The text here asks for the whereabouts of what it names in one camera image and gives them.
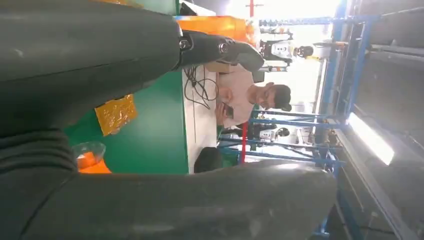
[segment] ceiling light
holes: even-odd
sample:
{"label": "ceiling light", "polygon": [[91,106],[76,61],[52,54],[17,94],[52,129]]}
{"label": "ceiling light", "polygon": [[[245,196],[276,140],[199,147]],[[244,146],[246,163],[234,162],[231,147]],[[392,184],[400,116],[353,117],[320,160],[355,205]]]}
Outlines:
{"label": "ceiling light", "polygon": [[365,145],[386,165],[389,165],[395,155],[393,149],[371,127],[351,112],[347,119],[353,131]]}

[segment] white table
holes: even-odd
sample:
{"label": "white table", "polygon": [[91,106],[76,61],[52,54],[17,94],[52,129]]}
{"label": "white table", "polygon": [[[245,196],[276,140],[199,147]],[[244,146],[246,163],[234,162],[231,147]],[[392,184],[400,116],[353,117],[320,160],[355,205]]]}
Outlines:
{"label": "white table", "polygon": [[[203,66],[197,67],[196,79],[202,80],[205,77],[216,81],[217,74],[215,72],[209,72],[207,69],[204,70]],[[182,86],[187,82],[187,77],[184,71],[182,71]],[[196,86],[197,91],[202,94],[202,89]],[[205,82],[205,87],[209,99],[214,99],[215,84],[209,80]],[[197,102],[203,103],[202,98],[196,93],[194,87],[189,82],[186,88],[186,95],[190,99],[194,99]],[[210,109],[194,103],[188,100],[184,96],[184,118],[185,118],[185,136],[187,146],[187,158],[188,158],[188,172],[194,173],[194,165],[197,157],[201,150],[205,147],[216,147],[217,146],[217,118],[215,116],[216,101],[206,101]]]}

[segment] dark hair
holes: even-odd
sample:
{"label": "dark hair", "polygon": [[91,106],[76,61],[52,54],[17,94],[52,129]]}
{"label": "dark hair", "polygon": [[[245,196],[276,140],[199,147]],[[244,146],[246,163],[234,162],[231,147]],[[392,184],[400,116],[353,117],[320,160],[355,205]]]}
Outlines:
{"label": "dark hair", "polygon": [[306,58],[314,54],[314,48],[311,46],[301,46],[300,48],[303,50],[302,58]]}
{"label": "dark hair", "polygon": [[290,87],[284,84],[276,84],[273,87],[275,89],[275,108],[290,112],[292,110],[292,106],[289,104],[292,98]]}
{"label": "dark hair", "polygon": [[287,137],[289,135],[290,135],[290,131],[285,127],[282,127],[278,130],[278,136],[280,137]]}

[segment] red pole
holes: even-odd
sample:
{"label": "red pole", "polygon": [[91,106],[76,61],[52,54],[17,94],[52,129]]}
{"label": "red pole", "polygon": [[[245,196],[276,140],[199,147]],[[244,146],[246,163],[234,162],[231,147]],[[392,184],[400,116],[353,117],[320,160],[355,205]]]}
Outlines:
{"label": "red pole", "polygon": [[255,4],[253,2],[254,0],[250,0],[250,17],[253,17],[253,13],[254,13],[254,8],[255,8]]}
{"label": "red pole", "polygon": [[243,124],[243,129],[241,132],[241,159],[240,162],[242,164],[245,163],[246,158],[246,144],[247,144],[247,138],[248,138],[248,122],[245,122]]}

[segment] clear plastic bowl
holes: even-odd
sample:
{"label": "clear plastic bowl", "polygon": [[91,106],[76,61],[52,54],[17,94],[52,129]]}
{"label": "clear plastic bowl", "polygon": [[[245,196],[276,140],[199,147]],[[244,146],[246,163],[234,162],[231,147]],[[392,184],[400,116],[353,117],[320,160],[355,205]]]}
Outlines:
{"label": "clear plastic bowl", "polygon": [[72,151],[78,168],[85,169],[102,161],[106,146],[99,141],[88,141],[73,146]]}

